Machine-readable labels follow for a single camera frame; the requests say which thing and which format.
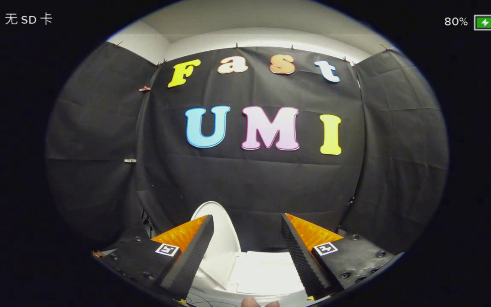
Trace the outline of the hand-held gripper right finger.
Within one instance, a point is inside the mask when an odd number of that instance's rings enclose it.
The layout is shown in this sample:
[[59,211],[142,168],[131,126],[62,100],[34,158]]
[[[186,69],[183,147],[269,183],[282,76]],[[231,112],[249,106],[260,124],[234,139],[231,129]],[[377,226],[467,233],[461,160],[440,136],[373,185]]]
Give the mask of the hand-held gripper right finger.
[[310,299],[349,292],[395,260],[393,253],[360,235],[339,235],[286,212],[280,231]]

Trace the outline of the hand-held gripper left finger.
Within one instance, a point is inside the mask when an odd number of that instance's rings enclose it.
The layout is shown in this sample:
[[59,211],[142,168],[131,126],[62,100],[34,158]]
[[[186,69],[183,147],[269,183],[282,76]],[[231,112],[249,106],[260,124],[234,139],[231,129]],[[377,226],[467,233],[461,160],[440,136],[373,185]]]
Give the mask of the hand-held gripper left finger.
[[142,292],[184,301],[214,233],[211,214],[101,256],[101,265]]

